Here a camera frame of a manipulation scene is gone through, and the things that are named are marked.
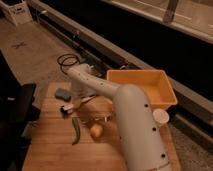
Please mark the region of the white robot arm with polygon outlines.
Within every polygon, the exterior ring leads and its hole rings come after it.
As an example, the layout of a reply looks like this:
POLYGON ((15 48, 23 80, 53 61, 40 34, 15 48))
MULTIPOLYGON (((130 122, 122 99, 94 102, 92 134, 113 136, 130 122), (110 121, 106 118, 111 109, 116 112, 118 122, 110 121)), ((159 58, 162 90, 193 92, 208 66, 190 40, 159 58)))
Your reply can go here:
POLYGON ((113 102, 128 171, 172 171, 144 90, 133 84, 117 84, 93 76, 88 64, 71 67, 67 74, 77 94, 90 88, 113 102))

